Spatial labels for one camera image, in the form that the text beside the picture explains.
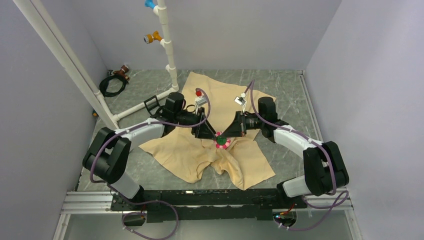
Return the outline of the pink flower smiley brooch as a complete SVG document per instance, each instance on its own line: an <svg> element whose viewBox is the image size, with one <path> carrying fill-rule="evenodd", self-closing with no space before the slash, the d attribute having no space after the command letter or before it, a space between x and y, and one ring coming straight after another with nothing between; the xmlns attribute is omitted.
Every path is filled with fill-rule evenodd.
<svg viewBox="0 0 424 240"><path fill-rule="evenodd" d="M214 145L217 149L227 149L231 145L231 139L228 137L223 137L222 132L218 131L215 134Z"/></svg>

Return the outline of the cream yellow t-shirt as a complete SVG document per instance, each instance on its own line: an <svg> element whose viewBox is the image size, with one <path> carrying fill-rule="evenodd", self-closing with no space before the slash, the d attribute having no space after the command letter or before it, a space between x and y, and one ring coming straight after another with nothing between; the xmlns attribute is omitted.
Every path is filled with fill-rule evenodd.
<svg viewBox="0 0 424 240"><path fill-rule="evenodd" d="M242 109L234 99L246 87L190 72L182 89L188 104L194 103L196 88L203 89L209 97L209 123L216 132L223 132ZM244 137L231 138L227 148L217 148L213 140L197 139L190 128L177 127L167 136L150 140L139 148L152 154L159 164L185 182L200 181L204 170L211 166L219 175L228 173L235 187L246 190L275 176L255 141L258 132L249 130Z"/></svg>

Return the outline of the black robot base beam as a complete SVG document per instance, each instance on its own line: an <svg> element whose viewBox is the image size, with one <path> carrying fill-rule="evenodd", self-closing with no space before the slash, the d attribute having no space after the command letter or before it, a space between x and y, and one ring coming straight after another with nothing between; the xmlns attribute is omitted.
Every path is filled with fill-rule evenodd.
<svg viewBox="0 0 424 240"><path fill-rule="evenodd" d="M275 188L145 190L141 201L128 202L115 194L110 209L113 212L146 213L148 223L179 219L221 220L256 219L271 221L279 211L305 209L300 196L289 198Z"/></svg>

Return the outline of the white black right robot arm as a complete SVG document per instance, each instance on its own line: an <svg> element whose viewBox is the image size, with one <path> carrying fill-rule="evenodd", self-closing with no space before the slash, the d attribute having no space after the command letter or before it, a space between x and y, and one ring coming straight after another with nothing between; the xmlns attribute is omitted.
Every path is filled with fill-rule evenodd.
<svg viewBox="0 0 424 240"><path fill-rule="evenodd" d="M280 207L289 207L295 197L329 194L349 183L349 174L335 142L310 138L279 119L271 97L259 98L257 107L254 113L237 111L232 123L218 137L239 138L249 130L260 130L272 143L284 146L301 157L304 174L277 185L275 200Z"/></svg>

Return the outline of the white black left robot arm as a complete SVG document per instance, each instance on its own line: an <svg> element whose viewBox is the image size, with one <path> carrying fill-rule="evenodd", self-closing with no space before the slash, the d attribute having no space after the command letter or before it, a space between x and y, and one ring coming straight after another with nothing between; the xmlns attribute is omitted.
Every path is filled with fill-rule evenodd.
<svg viewBox="0 0 424 240"><path fill-rule="evenodd" d="M107 184L124 196L123 202L129 209L139 209L145 200L144 188L126 171L129 154L134 148L165 137L175 128L191 128L197 137L201 128L205 127L209 130L207 137L215 137L208 125L211 112L208 95L196 88L195 96L194 112L185 109L186 100L182 93L170 93L163 105L154 95L144 101L150 114L145 121L116 130L108 127L99 130L82 160L82 166L89 170L90 181Z"/></svg>

